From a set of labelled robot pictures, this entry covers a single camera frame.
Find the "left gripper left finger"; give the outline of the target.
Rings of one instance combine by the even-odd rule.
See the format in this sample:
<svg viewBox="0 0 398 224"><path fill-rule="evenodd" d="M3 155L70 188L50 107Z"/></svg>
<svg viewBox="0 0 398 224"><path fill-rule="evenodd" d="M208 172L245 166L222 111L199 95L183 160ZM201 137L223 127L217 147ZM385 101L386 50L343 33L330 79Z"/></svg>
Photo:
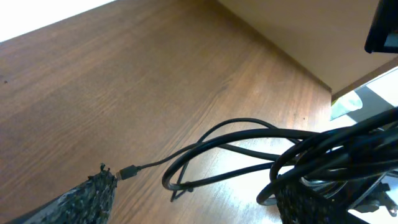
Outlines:
<svg viewBox="0 0 398 224"><path fill-rule="evenodd" d="M99 173L57 198L13 219L10 223L107 223L118 180L105 164Z"/></svg>

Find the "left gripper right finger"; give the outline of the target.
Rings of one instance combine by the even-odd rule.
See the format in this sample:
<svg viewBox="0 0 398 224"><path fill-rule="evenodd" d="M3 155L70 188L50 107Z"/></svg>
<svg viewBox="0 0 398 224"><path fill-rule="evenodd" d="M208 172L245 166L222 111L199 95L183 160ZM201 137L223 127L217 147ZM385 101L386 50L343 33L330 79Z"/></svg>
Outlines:
<svg viewBox="0 0 398 224"><path fill-rule="evenodd" d="M369 180L299 180L281 187L275 197L283 223L357 224L365 221L348 210L367 196L369 188Z"/></svg>

